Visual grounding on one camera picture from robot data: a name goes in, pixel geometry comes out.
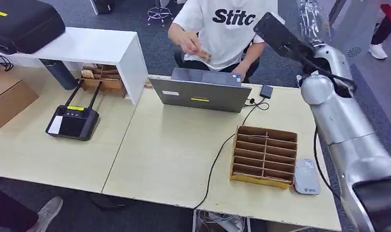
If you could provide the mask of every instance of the gray laptop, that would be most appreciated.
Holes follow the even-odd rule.
[[[251,88],[242,87],[240,76],[175,68],[171,79],[149,78],[164,104],[239,113]]]

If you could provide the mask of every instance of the cardboard tray on shelf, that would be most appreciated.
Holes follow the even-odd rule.
[[[116,66],[113,65],[97,65],[98,68],[83,67],[83,71],[91,71],[93,76],[83,75],[82,88],[84,91],[95,91],[100,82],[102,85],[100,90],[104,93],[111,93],[117,96],[124,97],[127,93],[126,88],[121,81],[119,72]]]
[[[230,180],[282,189],[294,183],[296,133],[240,126],[234,136]]]

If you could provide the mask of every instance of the plastic wrap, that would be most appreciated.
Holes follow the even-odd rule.
[[[329,44],[331,30],[328,18],[316,0],[296,0],[300,11],[301,34],[311,46]]]

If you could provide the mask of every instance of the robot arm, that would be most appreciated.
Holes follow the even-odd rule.
[[[309,75],[301,83],[302,97],[328,144],[341,201],[356,229],[391,232],[391,157],[353,98],[345,56],[323,40],[310,40],[312,46],[304,44],[271,13],[265,14],[254,30],[279,55],[306,66],[304,72]]]

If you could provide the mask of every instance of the chair base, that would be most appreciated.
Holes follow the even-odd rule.
[[[151,20],[152,19],[160,19],[161,22],[163,23],[161,26],[162,27],[165,27],[165,24],[164,24],[164,19],[165,18],[168,18],[168,17],[171,17],[171,20],[174,19],[173,17],[173,14],[171,13],[171,11],[166,8],[166,7],[153,7],[151,9],[149,9],[147,11],[147,15],[149,16],[148,20],[147,20],[147,25],[151,25]]]

